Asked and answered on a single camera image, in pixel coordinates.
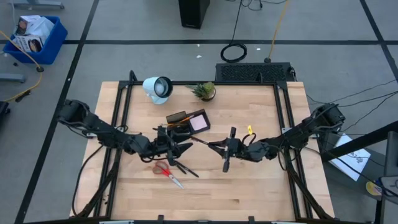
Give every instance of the black metal frame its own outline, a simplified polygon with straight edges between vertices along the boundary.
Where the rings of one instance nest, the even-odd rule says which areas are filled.
[[[195,83],[205,83],[207,81],[174,81],[173,85],[189,85],[189,84],[195,84]],[[215,85],[256,85],[256,86],[272,86],[275,94],[275,104],[277,108],[277,114],[278,114],[278,120],[279,120],[279,126],[280,130],[282,132],[282,128],[285,127],[284,123],[284,115],[283,115],[283,110],[282,110],[282,105],[280,102],[280,95],[279,95],[279,88],[282,89],[283,94],[284,94],[284,100],[285,100],[285,105],[286,105],[286,111],[287,111],[287,116],[289,120],[289,126],[293,127],[294,126],[294,118],[293,118],[293,112],[292,112],[292,107],[290,105],[290,98],[289,98],[289,92],[287,89],[287,84],[286,82],[276,82],[276,83],[258,83],[258,82],[214,82]],[[123,115],[122,115],[122,121],[121,125],[126,125],[127,122],[127,115],[129,111],[129,104],[130,104],[130,99],[131,99],[131,92],[132,88],[134,85],[142,85],[142,81],[137,81],[134,73],[130,73],[130,80],[129,81],[119,81],[118,85],[118,92],[116,93],[116,101],[114,105],[114,111],[113,111],[113,118],[111,124],[113,126],[116,126],[117,123],[117,117],[118,117],[118,112],[120,109],[120,103],[122,100],[122,93],[125,88],[127,88],[127,93],[126,93],[126,99],[124,102],[124,109],[123,109]],[[109,162],[111,158],[111,151],[112,149],[107,149],[106,154],[104,157],[104,163],[103,163],[103,170],[101,172],[101,181],[100,183],[103,182],[104,177],[106,177],[106,174],[108,173],[109,169]],[[292,166],[292,162],[290,161],[290,152],[286,151],[285,154],[285,161],[287,166]],[[296,158],[296,163],[297,163],[297,170],[300,179],[303,181],[305,184],[305,174],[304,174],[304,169],[303,169],[303,164],[302,164],[302,158],[298,152],[295,152]],[[120,156],[115,156],[115,160],[120,160]],[[99,223],[103,221],[110,221],[111,220],[111,214],[112,214],[112,208],[113,208],[113,200],[114,200],[114,194],[116,190],[116,181],[117,181],[117,174],[113,181],[111,182],[110,185],[110,190],[109,190],[109,198],[108,198],[108,203],[106,207],[106,214],[105,216],[100,216],[100,210],[101,210],[101,201],[97,202],[98,204],[95,207],[94,210],[94,216],[93,217],[86,217],[86,218],[72,218],[72,219],[66,219],[66,220],[54,220],[54,221],[47,221],[47,222],[40,222],[40,223]],[[313,219],[312,216],[312,209],[310,204],[307,202],[306,198],[303,197],[303,201],[305,204],[305,213],[307,217],[301,217],[300,215],[300,206],[299,206],[299,201],[297,197],[297,190],[296,190],[296,184],[295,182],[291,179],[289,176],[289,187],[290,187],[290,193],[292,195],[292,207],[295,215],[295,221],[296,222],[302,222],[302,223],[349,223],[349,224],[359,224],[356,222],[343,222],[339,220],[320,220],[320,219]],[[249,224],[266,224],[266,223],[273,223],[273,222],[257,222],[254,220],[254,217],[248,217],[248,222]],[[214,224],[226,224],[226,223],[231,223],[231,224],[240,224],[240,223],[247,223],[245,221],[197,221],[199,222],[206,222],[206,223],[214,223]],[[192,221],[165,221],[163,215],[159,215],[158,220],[134,220],[135,224],[148,224],[148,223],[156,223],[156,224],[188,224],[192,223]]]

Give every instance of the white paper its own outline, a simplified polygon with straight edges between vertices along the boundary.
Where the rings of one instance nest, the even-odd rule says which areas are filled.
[[[352,141],[352,139],[343,134],[338,142],[336,143],[336,147],[345,144],[347,142]],[[348,155],[340,156],[339,158],[346,162],[350,167],[358,171],[359,173],[362,173],[362,170],[364,169],[366,163],[368,162],[367,158],[358,158],[358,157],[370,157],[370,153],[368,153],[365,149],[360,149],[355,152],[349,153]],[[343,164],[341,161],[338,159],[332,159],[329,161],[332,165],[337,167],[337,169],[341,170],[343,173],[351,177],[353,180],[357,181],[359,178],[359,174],[354,172],[352,169],[350,169],[348,166]]]

